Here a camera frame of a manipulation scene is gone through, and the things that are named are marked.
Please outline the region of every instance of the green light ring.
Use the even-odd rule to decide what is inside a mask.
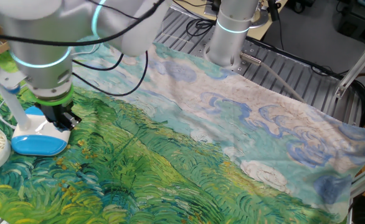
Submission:
[[[31,96],[33,96],[36,99],[36,102],[40,103],[41,105],[44,105],[44,106],[57,106],[57,105],[61,105],[63,103],[66,103],[66,102],[68,102],[68,100],[72,99],[73,85],[70,87],[69,93],[65,97],[63,97],[62,99],[57,100],[57,101],[40,100],[40,99],[37,99],[36,96],[32,92],[30,92],[30,94],[31,94]]]

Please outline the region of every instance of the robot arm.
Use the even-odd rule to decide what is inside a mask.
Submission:
[[[135,18],[142,16],[157,2],[93,1]],[[108,43],[125,55],[141,55],[152,44],[170,5],[171,0],[165,0],[153,15]],[[74,42],[90,35],[108,37],[136,20],[88,0],[0,0],[0,16],[6,35],[58,42]],[[36,106],[61,131],[73,129],[80,122],[80,118],[71,112],[71,48],[15,41],[9,41],[9,45],[12,57],[37,99]],[[0,80],[0,85],[10,90],[9,86],[3,84]]]

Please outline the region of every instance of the van gogh print cloth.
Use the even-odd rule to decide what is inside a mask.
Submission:
[[[109,67],[119,55],[101,46],[78,60]],[[0,63],[16,69],[8,55]],[[142,55],[109,72],[73,69],[121,93],[144,64]],[[160,44],[129,96],[73,82],[83,122],[66,150],[13,153],[0,168],[0,217],[9,223],[333,223],[347,214],[365,129]],[[26,92],[19,98],[32,105]]]

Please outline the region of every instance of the white tube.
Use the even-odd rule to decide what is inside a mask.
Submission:
[[[16,121],[18,122],[19,128],[21,130],[27,130],[31,121],[27,117],[25,111],[23,110],[21,104],[19,103],[16,95],[9,93],[4,87],[0,85],[0,94],[4,101],[7,103],[7,106],[11,113],[14,115]]]
[[[306,101],[292,88],[289,84],[287,84],[274,70],[272,70],[268,65],[264,64],[263,62],[260,62],[260,65],[267,69],[278,81],[280,81],[285,88],[289,90],[289,92],[295,96],[295,98],[303,103],[306,103]]]
[[[5,103],[5,101],[1,102],[0,104],[0,109],[1,109],[1,106]],[[0,121],[2,121],[4,124],[6,124],[7,126],[9,126],[10,128],[12,129],[16,129],[15,126],[13,126],[12,124],[8,123],[6,120],[4,120],[4,118],[2,118],[1,114],[0,114]]]

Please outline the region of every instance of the perforated metal surface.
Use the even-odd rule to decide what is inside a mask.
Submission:
[[[204,47],[210,41],[214,29],[206,35],[191,37],[186,32],[186,25],[194,17],[181,11],[176,7],[169,9],[155,42],[162,43],[174,50],[202,57]],[[192,27],[190,31],[195,33],[195,30]],[[258,47],[248,41],[245,41],[243,50],[245,53],[263,60],[274,69],[309,105],[327,112],[335,86],[338,84],[336,79],[320,77],[313,73],[309,66]],[[243,62],[242,66],[235,72],[269,90],[292,97],[284,90],[283,85],[262,67]],[[353,91],[349,89],[337,103],[333,117],[358,126],[361,118],[361,102]],[[0,219],[0,224],[7,224],[7,222]]]

